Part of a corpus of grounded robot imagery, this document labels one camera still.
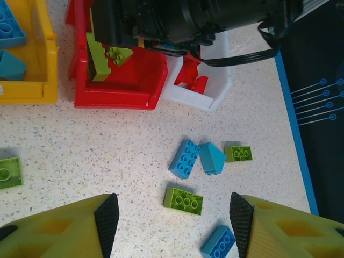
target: speckled countertop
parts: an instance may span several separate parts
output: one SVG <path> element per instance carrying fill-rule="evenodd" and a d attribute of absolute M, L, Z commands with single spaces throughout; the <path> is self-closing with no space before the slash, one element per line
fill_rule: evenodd
<path fill-rule="evenodd" d="M 18 155 L 25 183 L 0 192 L 0 226 L 115 192 L 120 221 L 113 257 L 201 257 L 216 226 L 230 225 L 232 191 L 309 211 L 274 60 L 234 67 L 233 87 L 215 113 L 167 101 L 150 112 L 75 109 L 67 1 L 47 2 L 60 46 L 59 101 L 0 107 L 0 158 Z M 265 48 L 256 26 L 232 31 L 231 44 L 233 54 Z M 197 160 L 182 181 L 168 166 L 185 137 L 219 148 L 241 142 L 252 146 L 254 160 L 226 164 L 218 176 L 207 176 Z M 203 195 L 202 216 L 163 208 L 171 185 Z M 236 247 L 228 257 L 238 257 Z"/>

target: yellow plastic bin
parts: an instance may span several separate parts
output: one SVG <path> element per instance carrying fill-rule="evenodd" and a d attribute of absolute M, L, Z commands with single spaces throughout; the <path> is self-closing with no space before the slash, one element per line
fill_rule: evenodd
<path fill-rule="evenodd" d="M 58 99 L 58 48 L 45 0 L 7 0 L 26 45 L 7 50 L 26 63 L 23 81 L 0 81 L 1 104 L 54 104 Z"/>

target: white plastic bin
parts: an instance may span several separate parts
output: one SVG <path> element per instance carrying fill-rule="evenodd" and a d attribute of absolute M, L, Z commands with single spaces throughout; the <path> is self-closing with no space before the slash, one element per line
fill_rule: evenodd
<path fill-rule="evenodd" d="M 225 58 L 230 56 L 229 32 L 216 34 L 212 46 L 201 46 L 203 59 Z M 183 86 L 174 85 L 183 66 L 183 58 L 167 57 L 168 76 L 162 89 L 161 97 L 169 101 L 193 106 L 205 111 L 215 111 L 232 86 L 232 71 L 230 67 L 211 67 L 204 63 L 198 66 L 198 76 L 207 76 L 208 82 L 204 94 L 188 90 Z"/>

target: light blue lego brick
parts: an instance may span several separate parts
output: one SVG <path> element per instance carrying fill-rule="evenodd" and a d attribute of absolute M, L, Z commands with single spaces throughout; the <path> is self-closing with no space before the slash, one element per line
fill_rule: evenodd
<path fill-rule="evenodd" d="M 5 0 L 0 0 L 0 48 L 26 44 L 26 35 Z"/>
<path fill-rule="evenodd" d="M 235 243 L 228 226 L 220 225 L 201 250 L 204 258 L 225 258 Z"/>
<path fill-rule="evenodd" d="M 168 170 L 180 179 L 188 179 L 199 151 L 200 148 L 191 140 L 182 141 Z"/>
<path fill-rule="evenodd" d="M 22 81 L 26 64 L 16 58 L 7 50 L 0 51 L 0 77 L 1 80 Z"/>
<path fill-rule="evenodd" d="M 201 144 L 199 147 L 199 157 L 204 171 L 208 175 L 221 174 L 226 162 L 226 155 L 211 142 Z"/>

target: blue circle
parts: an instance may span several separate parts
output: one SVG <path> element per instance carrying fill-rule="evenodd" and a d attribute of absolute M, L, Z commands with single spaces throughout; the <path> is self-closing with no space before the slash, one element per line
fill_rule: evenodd
<path fill-rule="evenodd" d="M 319 83 L 321 85 L 325 85 L 327 83 L 327 79 L 321 79 Z"/>
<path fill-rule="evenodd" d="M 331 92 L 329 90 L 324 90 L 324 92 L 322 93 L 325 97 L 329 96 L 331 94 Z"/>
<path fill-rule="evenodd" d="M 329 119 L 330 120 L 336 120 L 337 119 L 337 115 L 336 114 L 331 114 L 330 116 L 329 116 Z"/>
<path fill-rule="evenodd" d="M 342 86 L 343 84 L 344 84 L 344 80 L 343 79 L 339 79 L 337 81 L 337 85 Z"/>
<path fill-rule="evenodd" d="M 328 108 L 328 109 L 330 109 L 330 108 L 333 108 L 333 102 L 327 102 L 326 103 L 326 107 Z"/>

